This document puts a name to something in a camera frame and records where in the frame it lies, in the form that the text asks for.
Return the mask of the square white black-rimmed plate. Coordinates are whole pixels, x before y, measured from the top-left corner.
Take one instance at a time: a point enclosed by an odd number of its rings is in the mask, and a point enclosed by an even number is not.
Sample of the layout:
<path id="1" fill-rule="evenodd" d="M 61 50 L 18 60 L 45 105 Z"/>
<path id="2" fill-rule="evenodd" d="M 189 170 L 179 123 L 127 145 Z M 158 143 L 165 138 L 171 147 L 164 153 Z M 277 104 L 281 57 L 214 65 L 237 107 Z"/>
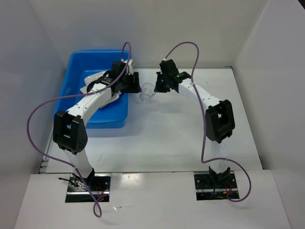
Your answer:
<path id="1" fill-rule="evenodd" d="M 87 88 L 88 88 L 87 86 L 84 86 L 84 87 L 80 88 L 80 92 L 81 92 L 82 94 L 87 94 L 87 93 L 88 93 Z"/>

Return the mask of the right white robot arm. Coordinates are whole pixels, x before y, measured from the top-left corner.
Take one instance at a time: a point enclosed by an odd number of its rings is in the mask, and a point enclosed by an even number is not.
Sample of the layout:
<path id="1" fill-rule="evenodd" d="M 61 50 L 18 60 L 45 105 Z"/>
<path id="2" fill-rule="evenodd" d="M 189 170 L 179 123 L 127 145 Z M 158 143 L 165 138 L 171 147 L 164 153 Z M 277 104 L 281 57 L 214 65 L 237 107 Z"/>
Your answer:
<path id="1" fill-rule="evenodd" d="M 179 72 L 172 59 L 162 60 L 154 91 L 167 93 L 171 90 L 184 95 L 201 109 L 203 116 L 203 145 L 201 161 L 209 163 L 209 182 L 213 187 L 221 187 L 229 177 L 231 169 L 217 160 L 226 160 L 227 139 L 235 129 L 232 103 L 220 100 L 193 80 L 187 72 Z"/>

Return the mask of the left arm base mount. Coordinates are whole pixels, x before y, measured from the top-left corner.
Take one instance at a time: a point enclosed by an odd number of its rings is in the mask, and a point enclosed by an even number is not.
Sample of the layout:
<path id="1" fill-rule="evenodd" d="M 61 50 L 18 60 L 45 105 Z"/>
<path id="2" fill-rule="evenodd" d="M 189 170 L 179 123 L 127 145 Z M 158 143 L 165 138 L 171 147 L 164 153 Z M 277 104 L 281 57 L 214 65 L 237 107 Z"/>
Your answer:
<path id="1" fill-rule="evenodd" d="M 69 178 L 59 177 L 58 180 L 65 181 L 67 184 L 66 203 L 94 202 L 85 185 L 72 174 L 70 174 Z M 110 174 L 97 173 L 92 183 L 88 184 L 88 187 L 99 202 L 109 202 L 110 185 Z"/>

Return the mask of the round white bowl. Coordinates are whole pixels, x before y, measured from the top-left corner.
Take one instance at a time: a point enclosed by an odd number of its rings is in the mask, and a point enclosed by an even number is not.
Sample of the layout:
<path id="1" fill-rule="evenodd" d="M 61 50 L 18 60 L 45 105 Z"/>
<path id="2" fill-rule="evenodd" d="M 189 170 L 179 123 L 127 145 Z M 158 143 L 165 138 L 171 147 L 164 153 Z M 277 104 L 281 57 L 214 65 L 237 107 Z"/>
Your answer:
<path id="1" fill-rule="evenodd" d="M 107 106 L 108 104 L 115 102 L 116 100 L 118 100 L 120 98 L 120 92 L 119 93 L 115 93 L 109 100 L 107 100 L 106 102 L 104 102 L 99 108 L 102 109 L 105 106 Z"/>

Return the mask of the rectangular white plate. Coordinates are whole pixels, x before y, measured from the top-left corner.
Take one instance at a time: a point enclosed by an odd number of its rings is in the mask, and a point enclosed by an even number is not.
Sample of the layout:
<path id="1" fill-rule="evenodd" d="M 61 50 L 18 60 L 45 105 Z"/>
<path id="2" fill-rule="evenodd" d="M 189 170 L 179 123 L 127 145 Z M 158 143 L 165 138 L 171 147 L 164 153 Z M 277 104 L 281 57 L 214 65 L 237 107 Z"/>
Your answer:
<path id="1" fill-rule="evenodd" d="M 92 83 L 93 81 L 96 81 L 98 78 L 100 78 L 101 76 L 103 76 L 105 74 L 105 71 L 103 72 L 98 72 L 95 74 L 91 74 L 89 76 L 87 76 L 84 79 L 85 85 L 88 87 L 90 83 Z"/>

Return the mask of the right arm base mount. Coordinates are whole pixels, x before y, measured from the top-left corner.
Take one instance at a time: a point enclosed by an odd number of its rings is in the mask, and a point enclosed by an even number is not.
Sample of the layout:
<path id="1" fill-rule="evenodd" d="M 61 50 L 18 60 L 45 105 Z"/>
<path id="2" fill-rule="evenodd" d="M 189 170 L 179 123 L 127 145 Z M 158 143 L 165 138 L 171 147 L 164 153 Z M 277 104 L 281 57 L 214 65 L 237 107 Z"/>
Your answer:
<path id="1" fill-rule="evenodd" d="M 215 187 L 208 172 L 194 173 L 194 184 L 197 201 L 223 200 L 227 199 L 227 195 L 233 200 L 240 198 L 233 172 Z"/>

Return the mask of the clear plastic cup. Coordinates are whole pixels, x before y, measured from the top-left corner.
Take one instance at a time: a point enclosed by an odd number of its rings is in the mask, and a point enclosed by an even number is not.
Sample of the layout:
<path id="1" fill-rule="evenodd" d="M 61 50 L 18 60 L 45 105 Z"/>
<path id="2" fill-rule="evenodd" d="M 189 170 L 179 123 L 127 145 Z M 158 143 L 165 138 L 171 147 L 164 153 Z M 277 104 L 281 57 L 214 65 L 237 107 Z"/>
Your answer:
<path id="1" fill-rule="evenodd" d="M 149 103 L 155 96 L 155 86 L 151 83 L 144 83 L 141 87 L 139 99 L 143 103 Z"/>

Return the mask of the round black plate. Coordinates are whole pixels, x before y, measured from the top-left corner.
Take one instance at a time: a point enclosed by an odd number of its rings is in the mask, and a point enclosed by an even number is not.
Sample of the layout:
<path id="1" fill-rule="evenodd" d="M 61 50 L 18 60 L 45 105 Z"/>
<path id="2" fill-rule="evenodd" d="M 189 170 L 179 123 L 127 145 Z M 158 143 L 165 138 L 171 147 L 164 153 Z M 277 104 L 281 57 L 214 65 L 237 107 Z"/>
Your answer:
<path id="1" fill-rule="evenodd" d="M 86 88 L 87 93 L 89 93 L 92 90 L 93 86 L 95 85 L 95 82 L 96 81 L 92 81 L 88 84 L 88 86 Z"/>

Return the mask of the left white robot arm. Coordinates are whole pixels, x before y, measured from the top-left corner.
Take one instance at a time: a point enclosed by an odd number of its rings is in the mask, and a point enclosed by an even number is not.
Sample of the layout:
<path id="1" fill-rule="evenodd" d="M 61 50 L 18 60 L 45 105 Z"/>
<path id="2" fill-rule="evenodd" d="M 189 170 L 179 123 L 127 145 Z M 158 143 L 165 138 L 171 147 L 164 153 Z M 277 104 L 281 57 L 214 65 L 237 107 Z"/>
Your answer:
<path id="1" fill-rule="evenodd" d="M 85 78 L 81 92 L 85 95 L 77 104 L 54 115 L 53 141 L 74 165 L 71 183 L 91 190 L 97 183 L 85 147 L 88 142 L 86 125 L 100 108 L 119 99 L 121 94 L 139 93 L 139 74 L 133 70 L 134 60 L 114 61 L 112 68 Z"/>

